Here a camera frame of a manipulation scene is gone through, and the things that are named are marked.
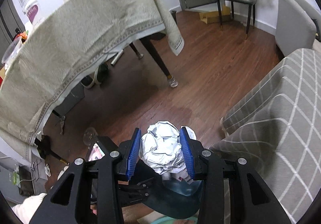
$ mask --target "chair leg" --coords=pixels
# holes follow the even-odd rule
[[[248,38],[248,30],[250,29],[251,10],[252,10],[252,6],[249,5],[249,6],[248,6],[248,23],[247,23],[247,25],[246,25],[246,36],[245,36],[245,40]]]
[[[166,75],[167,81],[169,82],[170,86],[172,88],[176,87],[178,85],[178,83],[176,82],[174,77],[168,71],[166,65],[164,64],[162,58],[159,56],[156,48],[151,43],[151,41],[148,38],[142,38],[142,39],[140,39],[140,41],[142,42],[142,44],[144,45],[146,50],[149,52],[149,54],[153,57],[153,59],[158,64],[158,66],[163,71],[163,73]]]
[[[232,20],[234,20],[234,2],[231,1],[231,6],[232,6]]]
[[[142,57],[143,57],[144,55],[137,50],[137,48],[135,47],[135,45],[134,45],[133,43],[130,43],[129,46],[130,46],[130,48],[133,49],[133,51],[135,52],[137,58],[138,58],[139,60],[142,59]]]
[[[217,8],[219,10],[219,24],[220,24],[220,29],[223,31],[223,21],[222,21],[222,12],[220,9],[220,2],[217,0]]]
[[[253,28],[255,28],[255,5],[253,5]]]

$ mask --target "yellow box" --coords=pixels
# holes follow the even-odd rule
[[[5,69],[4,67],[0,70],[0,77],[4,80],[4,76],[5,76]]]
[[[205,24],[219,23],[219,12],[206,12],[199,13],[200,19]],[[222,8],[222,21],[227,22],[231,20],[231,9],[227,6],[223,6]]]

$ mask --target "blue gripper pad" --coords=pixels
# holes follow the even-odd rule
[[[130,180],[130,178],[134,175],[141,140],[142,140],[142,131],[139,129],[136,133],[136,137],[128,157],[127,171],[126,171],[126,176],[128,180]]]
[[[191,179],[193,179],[195,177],[194,158],[188,145],[187,138],[189,138],[188,132],[186,128],[183,127],[179,132],[179,142],[182,146],[187,173],[191,177]]]

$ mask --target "clear plastic bowl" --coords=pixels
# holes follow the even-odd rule
[[[8,68],[22,47],[22,37],[17,37],[5,51],[1,62]]]

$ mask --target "beige tablecloth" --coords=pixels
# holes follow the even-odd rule
[[[184,46],[162,0],[68,0],[28,38],[0,89],[0,137],[27,160],[35,133],[87,74],[129,43],[164,30]]]

